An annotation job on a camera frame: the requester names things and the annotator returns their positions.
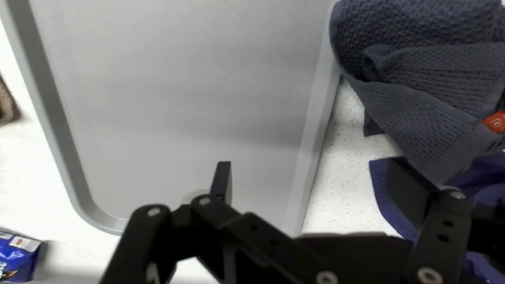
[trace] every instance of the orange object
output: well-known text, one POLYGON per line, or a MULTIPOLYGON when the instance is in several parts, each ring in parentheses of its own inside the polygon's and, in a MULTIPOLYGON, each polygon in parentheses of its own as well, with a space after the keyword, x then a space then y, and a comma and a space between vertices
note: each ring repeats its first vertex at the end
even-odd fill
POLYGON ((492 133, 503 135, 505 133, 505 111, 493 113, 482 122, 492 133))

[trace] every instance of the purple fabric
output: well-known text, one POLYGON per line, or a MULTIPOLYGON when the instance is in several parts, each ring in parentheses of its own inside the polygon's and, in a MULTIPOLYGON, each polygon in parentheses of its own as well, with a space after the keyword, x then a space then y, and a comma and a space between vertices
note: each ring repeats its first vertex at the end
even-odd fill
MULTIPOLYGON (((392 204, 386 192, 388 160, 369 163, 373 193, 381 217, 396 229, 405 240, 416 240, 418 233, 402 212, 392 204)), ((500 198, 505 198, 505 154, 481 157, 473 162, 471 168, 454 179, 448 187, 459 188, 473 201, 484 206, 495 206, 500 198)), ((465 270, 485 280, 489 284, 503 284, 505 275, 493 269, 484 256, 476 253, 467 255, 465 270)))

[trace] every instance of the gray tray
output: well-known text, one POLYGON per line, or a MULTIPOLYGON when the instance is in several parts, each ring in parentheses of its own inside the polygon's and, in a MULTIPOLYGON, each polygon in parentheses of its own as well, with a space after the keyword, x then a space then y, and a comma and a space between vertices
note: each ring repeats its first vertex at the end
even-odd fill
POLYGON ((331 5, 1 0, 0 18, 85 222, 118 234, 225 160, 233 207, 296 234, 337 84, 331 5))

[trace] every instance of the speckled countertop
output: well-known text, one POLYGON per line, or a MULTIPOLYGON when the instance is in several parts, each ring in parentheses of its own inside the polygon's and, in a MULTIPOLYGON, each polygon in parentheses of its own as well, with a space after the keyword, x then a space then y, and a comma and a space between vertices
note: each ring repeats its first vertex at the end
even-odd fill
MULTIPOLYGON (((50 157, 29 97, 0 27, 0 73, 23 117, 0 132, 0 228, 47 242, 34 283, 96 283, 115 250, 116 236, 104 234, 77 217, 50 157)), ((384 138, 364 139, 362 108, 343 83, 326 132, 302 233, 394 231, 378 215, 367 162, 391 157, 384 138)), ((178 266, 173 283, 212 283, 194 261, 178 266)))

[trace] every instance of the small blue package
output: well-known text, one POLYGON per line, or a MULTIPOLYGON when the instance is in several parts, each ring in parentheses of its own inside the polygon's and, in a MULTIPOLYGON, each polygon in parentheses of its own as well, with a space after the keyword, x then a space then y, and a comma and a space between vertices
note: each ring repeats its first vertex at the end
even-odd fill
POLYGON ((33 278, 40 242, 0 233, 0 283, 26 283, 33 278))

